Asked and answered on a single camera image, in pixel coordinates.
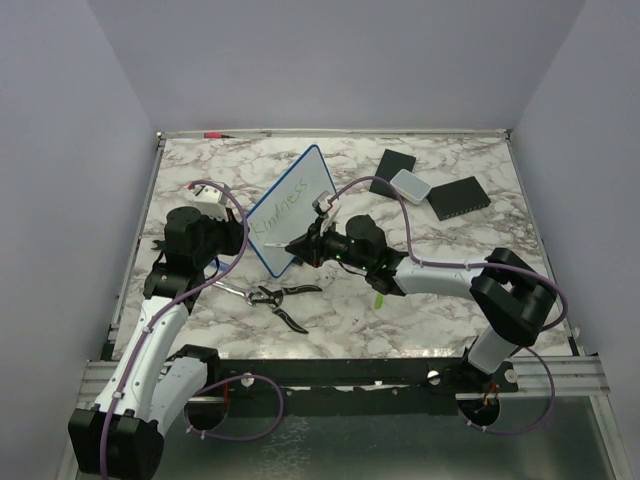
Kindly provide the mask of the blue framed whiteboard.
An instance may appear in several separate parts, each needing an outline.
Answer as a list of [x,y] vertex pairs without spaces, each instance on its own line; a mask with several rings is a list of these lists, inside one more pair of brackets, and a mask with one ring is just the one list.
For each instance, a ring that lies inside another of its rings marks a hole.
[[324,191],[335,194],[336,187],[319,146],[312,144],[248,213],[249,243],[272,277],[282,276],[293,257],[264,244],[288,244],[305,234],[317,218],[312,202]]

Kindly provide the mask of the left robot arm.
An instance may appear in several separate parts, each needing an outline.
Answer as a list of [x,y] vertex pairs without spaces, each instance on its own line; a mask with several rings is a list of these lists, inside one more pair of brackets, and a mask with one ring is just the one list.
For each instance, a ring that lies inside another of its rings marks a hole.
[[144,283],[136,327],[116,369],[88,408],[77,408],[68,431],[78,468],[105,479],[150,479],[165,435],[195,392],[220,385],[216,353],[186,355],[169,373],[164,363],[193,311],[205,269],[219,256],[239,257],[245,229],[229,208],[215,216],[195,207],[171,210],[164,247]]

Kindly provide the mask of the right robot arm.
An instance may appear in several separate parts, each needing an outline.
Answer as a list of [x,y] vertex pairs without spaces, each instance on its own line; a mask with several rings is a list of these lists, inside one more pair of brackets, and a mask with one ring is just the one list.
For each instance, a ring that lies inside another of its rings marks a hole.
[[536,342],[557,298],[546,279],[509,249],[494,249],[489,267],[421,265],[407,252],[389,247],[384,231],[368,215],[349,219],[343,234],[319,217],[285,250],[314,268],[334,260],[359,269],[383,295],[436,294],[475,301],[489,326],[459,367],[461,383],[472,391],[486,388],[503,361]]

